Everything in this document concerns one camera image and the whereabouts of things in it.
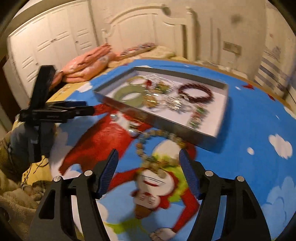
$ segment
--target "jewelry box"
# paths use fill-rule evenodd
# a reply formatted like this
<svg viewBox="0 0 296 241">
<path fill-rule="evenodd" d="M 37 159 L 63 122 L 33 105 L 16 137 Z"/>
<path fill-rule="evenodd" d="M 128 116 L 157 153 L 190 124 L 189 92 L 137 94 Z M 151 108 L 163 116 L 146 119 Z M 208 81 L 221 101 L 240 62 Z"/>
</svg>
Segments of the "jewelry box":
<svg viewBox="0 0 296 241">
<path fill-rule="evenodd" d="M 133 67 L 94 92 L 100 102 L 207 150 L 217 142 L 228 102 L 226 83 L 146 67 Z M 199 122 L 195 126 L 196 116 Z"/>
</svg>

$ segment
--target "cartoon monkey face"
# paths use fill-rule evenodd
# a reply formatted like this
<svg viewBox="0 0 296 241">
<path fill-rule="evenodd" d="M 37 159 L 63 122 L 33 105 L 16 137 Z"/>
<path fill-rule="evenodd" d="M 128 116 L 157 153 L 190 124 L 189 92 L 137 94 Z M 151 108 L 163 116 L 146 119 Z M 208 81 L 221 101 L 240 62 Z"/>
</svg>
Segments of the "cartoon monkey face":
<svg viewBox="0 0 296 241">
<path fill-rule="evenodd" d="M 160 178 L 156 173 L 146 169 L 138 175 L 137 185 L 142 192 L 165 196 L 173 191 L 175 184 L 169 173 L 165 175 L 165 178 Z"/>
</svg>

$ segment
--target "wardrobe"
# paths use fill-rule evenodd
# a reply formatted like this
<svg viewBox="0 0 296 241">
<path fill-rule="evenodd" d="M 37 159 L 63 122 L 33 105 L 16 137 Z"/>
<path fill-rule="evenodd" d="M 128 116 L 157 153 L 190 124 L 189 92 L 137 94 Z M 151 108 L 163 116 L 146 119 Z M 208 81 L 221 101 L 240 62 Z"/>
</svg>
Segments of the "wardrobe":
<svg viewBox="0 0 296 241">
<path fill-rule="evenodd" d="M 97 46 L 88 1 L 69 2 L 30 19 L 8 38 L 16 74 L 30 97 L 41 65 L 60 70 Z"/>
</svg>

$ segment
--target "silver screw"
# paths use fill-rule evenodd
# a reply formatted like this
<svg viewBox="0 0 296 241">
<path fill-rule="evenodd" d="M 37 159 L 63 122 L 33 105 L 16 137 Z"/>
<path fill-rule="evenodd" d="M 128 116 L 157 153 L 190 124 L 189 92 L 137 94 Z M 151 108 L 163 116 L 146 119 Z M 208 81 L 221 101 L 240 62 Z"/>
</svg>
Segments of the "silver screw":
<svg viewBox="0 0 296 241">
<path fill-rule="evenodd" d="M 237 180 L 238 180 L 239 182 L 243 182 L 243 181 L 244 181 L 244 177 L 242 177 L 242 176 L 238 176 L 238 177 L 237 177 Z"/>
<path fill-rule="evenodd" d="M 208 176 L 208 177 L 211 177 L 211 176 L 214 175 L 214 173 L 212 171 L 206 171 L 205 175 Z"/>
<path fill-rule="evenodd" d="M 54 182 L 59 182 L 61 180 L 61 176 L 56 176 L 56 177 L 54 177 Z"/>
<path fill-rule="evenodd" d="M 92 171 L 91 170 L 87 170 L 84 172 L 84 175 L 89 177 L 90 175 L 92 175 Z"/>
</svg>

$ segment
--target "dark red beaded bracelet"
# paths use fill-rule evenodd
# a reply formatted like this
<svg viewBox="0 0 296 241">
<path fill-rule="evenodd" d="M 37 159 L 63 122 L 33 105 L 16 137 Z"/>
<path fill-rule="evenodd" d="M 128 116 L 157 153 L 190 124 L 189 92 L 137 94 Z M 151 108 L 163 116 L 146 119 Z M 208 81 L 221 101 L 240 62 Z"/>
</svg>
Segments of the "dark red beaded bracelet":
<svg viewBox="0 0 296 241">
<path fill-rule="evenodd" d="M 206 94 L 208 94 L 208 96 L 192 97 L 183 91 L 185 89 L 198 89 L 198 90 L 201 90 L 201 91 L 205 92 Z M 208 89 L 207 87 L 204 87 L 202 85 L 198 85 L 198 84 L 184 84 L 178 89 L 178 94 L 183 99 L 185 99 L 185 96 L 186 96 L 189 99 L 190 103 L 205 103 L 205 102 L 210 101 L 213 98 L 213 93 L 211 92 L 210 89 Z"/>
</svg>

